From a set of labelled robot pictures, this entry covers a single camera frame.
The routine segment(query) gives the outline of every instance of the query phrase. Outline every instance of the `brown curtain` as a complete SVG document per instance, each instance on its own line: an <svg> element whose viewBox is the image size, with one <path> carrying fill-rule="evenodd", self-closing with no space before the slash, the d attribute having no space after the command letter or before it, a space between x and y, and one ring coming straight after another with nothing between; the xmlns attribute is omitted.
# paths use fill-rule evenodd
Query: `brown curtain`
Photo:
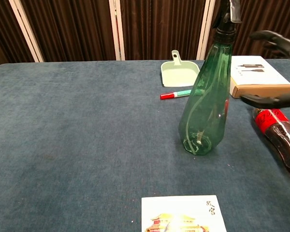
<svg viewBox="0 0 290 232"><path fill-rule="evenodd" d="M45 61L114 60L108 0L21 0Z"/></svg>
<svg viewBox="0 0 290 232"><path fill-rule="evenodd" d="M220 0L216 0L213 20L218 12ZM264 58L278 58L263 48L264 42L249 39L257 30L272 30L290 39L290 0L241 0L242 23L237 26L237 37L233 54L258 55ZM206 53L213 44L215 30L210 31Z"/></svg>
<svg viewBox="0 0 290 232"><path fill-rule="evenodd" d="M120 0L126 59L196 59L205 0Z"/></svg>
<svg viewBox="0 0 290 232"><path fill-rule="evenodd" d="M8 0L0 0L0 64L34 62Z"/></svg>

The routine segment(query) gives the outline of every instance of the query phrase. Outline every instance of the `dustpan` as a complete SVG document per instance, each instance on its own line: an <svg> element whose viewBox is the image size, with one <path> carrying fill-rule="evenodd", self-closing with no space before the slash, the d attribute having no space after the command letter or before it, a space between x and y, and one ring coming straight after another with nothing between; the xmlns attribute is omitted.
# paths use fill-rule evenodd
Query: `dustpan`
<svg viewBox="0 0 290 232"><path fill-rule="evenodd" d="M182 61L177 50L172 51L173 61L161 65L162 83L165 87L192 86L200 69L191 61Z"/></svg>

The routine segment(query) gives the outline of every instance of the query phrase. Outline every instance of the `box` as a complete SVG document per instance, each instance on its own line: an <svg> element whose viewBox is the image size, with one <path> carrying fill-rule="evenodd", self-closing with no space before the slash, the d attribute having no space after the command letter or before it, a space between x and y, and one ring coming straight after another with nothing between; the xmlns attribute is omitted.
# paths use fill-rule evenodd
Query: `box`
<svg viewBox="0 0 290 232"><path fill-rule="evenodd" d="M277 97L290 92L290 82L260 56L232 56L230 94Z"/></svg>

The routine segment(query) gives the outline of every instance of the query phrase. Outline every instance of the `table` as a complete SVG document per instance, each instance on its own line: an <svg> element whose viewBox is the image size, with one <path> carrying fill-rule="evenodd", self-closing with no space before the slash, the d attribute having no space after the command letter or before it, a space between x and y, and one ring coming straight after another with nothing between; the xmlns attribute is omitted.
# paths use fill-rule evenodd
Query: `table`
<svg viewBox="0 0 290 232"><path fill-rule="evenodd" d="M191 155L163 62L0 65L0 232L137 232L142 197L212 194L229 232L290 232L290 174L251 107L231 97L223 141Z"/></svg>

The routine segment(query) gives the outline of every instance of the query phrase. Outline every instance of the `green spray bottle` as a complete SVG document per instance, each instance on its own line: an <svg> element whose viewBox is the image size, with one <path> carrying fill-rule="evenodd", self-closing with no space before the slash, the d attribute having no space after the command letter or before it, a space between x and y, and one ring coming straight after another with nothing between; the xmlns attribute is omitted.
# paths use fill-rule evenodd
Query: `green spray bottle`
<svg viewBox="0 0 290 232"><path fill-rule="evenodd" d="M240 1L221 0L214 23L214 43L193 85L179 123L184 148L193 155L205 155L224 136L229 105L232 46L241 23Z"/></svg>

